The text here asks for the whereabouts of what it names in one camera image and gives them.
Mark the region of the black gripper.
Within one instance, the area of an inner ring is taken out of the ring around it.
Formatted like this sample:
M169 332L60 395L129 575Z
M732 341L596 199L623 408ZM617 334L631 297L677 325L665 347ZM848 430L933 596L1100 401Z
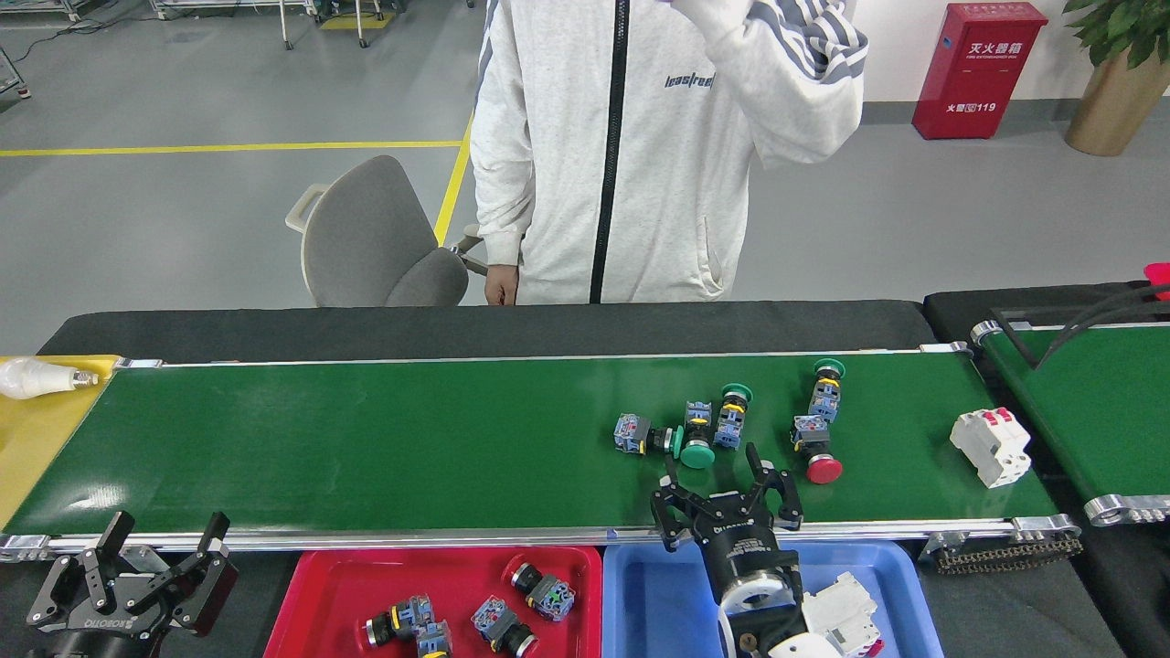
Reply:
M171 626L209 635L238 583L238 567L223 546L229 518L215 512L197 551L178 566L123 580L118 608L113 582L133 526L132 515L117 512L91 547L54 558L27 614L27 625L53 637L37 657L158 657Z
M792 588L784 567L791 566L794 553L779 549L773 525L801 529L801 496L792 474L763 460L755 443L746 444L745 457L753 477L745 494L727 492L707 499L687 491L677 482L674 457L666 454L665 477L651 496L665 550L677 551L684 540L697 542L714 599L723 599L739 580L776 578L783 589ZM768 507L768 491L782 496L776 513Z

